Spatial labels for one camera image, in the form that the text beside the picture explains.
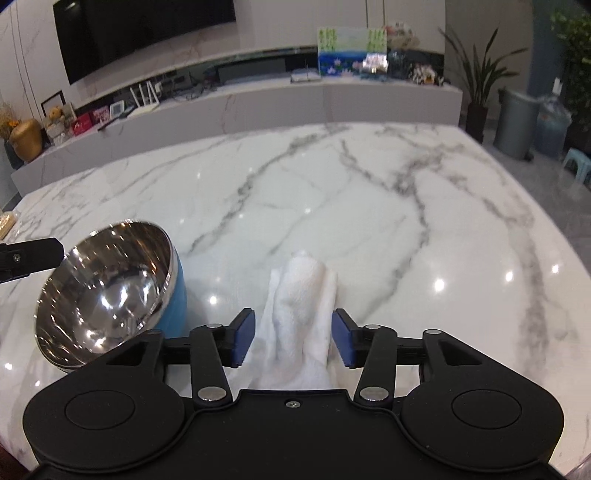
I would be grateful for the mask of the white paper towel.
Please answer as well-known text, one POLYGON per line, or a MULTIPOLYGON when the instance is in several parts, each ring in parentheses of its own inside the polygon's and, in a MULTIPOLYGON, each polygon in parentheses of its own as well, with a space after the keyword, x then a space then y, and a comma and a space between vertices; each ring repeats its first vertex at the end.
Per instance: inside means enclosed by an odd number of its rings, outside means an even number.
POLYGON ((229 373, 232 393, 334 387, 329 349, 337 290, 337 273, 304 251, 271 271, 252 344, 242 366, 229 373))

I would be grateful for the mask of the green blue painted picture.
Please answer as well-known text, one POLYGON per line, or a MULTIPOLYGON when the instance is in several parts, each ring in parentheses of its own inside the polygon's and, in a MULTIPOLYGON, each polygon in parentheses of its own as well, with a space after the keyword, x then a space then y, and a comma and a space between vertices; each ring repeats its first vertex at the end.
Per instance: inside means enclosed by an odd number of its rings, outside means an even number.
POLYGON ((385 27, 318 28, 318 73, 322 77, 359 76, 368 54, 387 54, 387 39, 385 27))

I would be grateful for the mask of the blue water jug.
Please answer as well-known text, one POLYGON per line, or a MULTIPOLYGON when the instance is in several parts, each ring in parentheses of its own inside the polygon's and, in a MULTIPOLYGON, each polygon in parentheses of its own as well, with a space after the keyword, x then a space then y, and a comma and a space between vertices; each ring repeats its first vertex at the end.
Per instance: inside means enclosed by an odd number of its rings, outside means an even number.
POLYGON ((563 151, 572 114, 555 94, 542 96, 539 100, 534 148, 542 155, 557 159, 563 151))

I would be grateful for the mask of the red pink box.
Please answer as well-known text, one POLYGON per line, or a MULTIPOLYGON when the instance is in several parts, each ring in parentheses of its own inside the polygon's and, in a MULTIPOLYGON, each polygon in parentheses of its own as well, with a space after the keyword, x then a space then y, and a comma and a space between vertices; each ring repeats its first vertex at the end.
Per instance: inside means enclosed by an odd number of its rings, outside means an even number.
POLYGON ((78 116, 73 121, 71 129, 75 136, 80 136, 91 130, 94 126, 106 123, 109 119, 109 107, 100 107, 78 116))

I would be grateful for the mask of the white wifi router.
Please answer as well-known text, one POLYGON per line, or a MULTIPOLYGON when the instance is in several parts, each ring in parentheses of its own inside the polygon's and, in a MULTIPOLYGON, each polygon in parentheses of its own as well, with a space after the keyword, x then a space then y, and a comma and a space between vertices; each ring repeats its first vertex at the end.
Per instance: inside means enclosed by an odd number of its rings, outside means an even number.
POLYGON ((160 105, 158 94, 150 80, 130 87, 129 92, 133 101, 133 109, 129 114, 130 117, 150 113, 160 105))

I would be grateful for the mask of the gold vase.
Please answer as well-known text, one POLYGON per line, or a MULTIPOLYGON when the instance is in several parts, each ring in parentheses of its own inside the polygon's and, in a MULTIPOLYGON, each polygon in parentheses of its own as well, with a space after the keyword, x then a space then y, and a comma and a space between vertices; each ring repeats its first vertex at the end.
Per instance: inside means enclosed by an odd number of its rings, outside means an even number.
POLYGON ((40 123, 34 118, 22 121, 12 130, 9 142, 25 164, 31 163, 43 151, 40 123))

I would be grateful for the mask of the blue stainless steel bowl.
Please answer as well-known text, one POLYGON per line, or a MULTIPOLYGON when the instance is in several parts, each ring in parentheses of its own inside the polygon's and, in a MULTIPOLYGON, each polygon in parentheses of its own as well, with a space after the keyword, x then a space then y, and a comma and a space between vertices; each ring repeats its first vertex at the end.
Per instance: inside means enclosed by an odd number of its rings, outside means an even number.
POLYGON ((187 311, 181 261, 159 226, 124 221, 75 245, 37 300, 41 355, 73 371, 137 335, 182 335, 187 311))

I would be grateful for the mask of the light blue plastic stool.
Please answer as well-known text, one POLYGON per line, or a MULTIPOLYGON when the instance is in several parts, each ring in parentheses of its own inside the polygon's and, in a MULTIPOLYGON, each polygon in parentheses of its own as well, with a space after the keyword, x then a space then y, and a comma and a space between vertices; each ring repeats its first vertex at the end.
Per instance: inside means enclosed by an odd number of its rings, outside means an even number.
POLYGON ((562 162, 562 168, 574 168, 575 180, 584 185, 590 181, 591 159, 584 152, 570 148, 562 162))

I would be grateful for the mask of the black photo frame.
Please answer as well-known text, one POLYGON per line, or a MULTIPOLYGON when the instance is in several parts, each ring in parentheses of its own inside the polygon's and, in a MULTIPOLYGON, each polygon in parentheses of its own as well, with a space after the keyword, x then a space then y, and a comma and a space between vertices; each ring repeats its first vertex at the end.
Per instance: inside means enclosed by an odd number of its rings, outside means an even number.
POLYGON ((66 101, 63 92, 59 90, 58 92, 56 92, 55 94, 51 95, 46 100, 41 102, 41 110, 43 112, 43 115, 47 117, 54 107, 63 107, 65 104, 66 101))

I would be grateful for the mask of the potted long-leaf plant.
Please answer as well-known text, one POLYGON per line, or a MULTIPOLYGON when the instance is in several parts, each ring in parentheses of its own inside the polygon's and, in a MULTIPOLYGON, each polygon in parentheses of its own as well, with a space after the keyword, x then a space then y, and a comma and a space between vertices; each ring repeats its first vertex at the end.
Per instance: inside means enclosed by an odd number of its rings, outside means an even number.
POLYGON ((497 58, 492 58, 490 53, 499 33, 498 28, 491 34, 482 54, 479 53, 476 45, 473 45, 472 50, 469 50, 452 27, 446 30, 439 29, 439 33, 452 48, 459 62, 460 70, 457 75, 467 88, 469 102, 465 131, 474 140, 482 143, 489 112, 488 102, 493 86, 499 80, 519 75, 517 71, 510 70, 502 63, 511 57, 527 52, 528 48, 521 47, 497 58))

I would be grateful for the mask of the grey trash bin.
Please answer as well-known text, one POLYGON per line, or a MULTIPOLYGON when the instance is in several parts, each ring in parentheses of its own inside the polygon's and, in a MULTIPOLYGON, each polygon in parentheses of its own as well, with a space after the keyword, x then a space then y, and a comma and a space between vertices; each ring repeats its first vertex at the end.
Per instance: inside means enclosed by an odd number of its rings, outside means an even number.
POLYGON ((520 91, 502 88, 499 103, 494 147, 513 159, 529 161, 541 102, 520 91))

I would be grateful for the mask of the black wall television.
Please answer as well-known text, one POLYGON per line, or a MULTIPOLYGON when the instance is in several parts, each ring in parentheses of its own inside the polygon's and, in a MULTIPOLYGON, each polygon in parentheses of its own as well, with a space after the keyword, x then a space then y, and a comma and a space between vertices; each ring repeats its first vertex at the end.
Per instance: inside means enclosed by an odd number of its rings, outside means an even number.
POLYGON ((155 43, 235 22, 231 1, 80 0, 53 4, 68 82, 155 43))

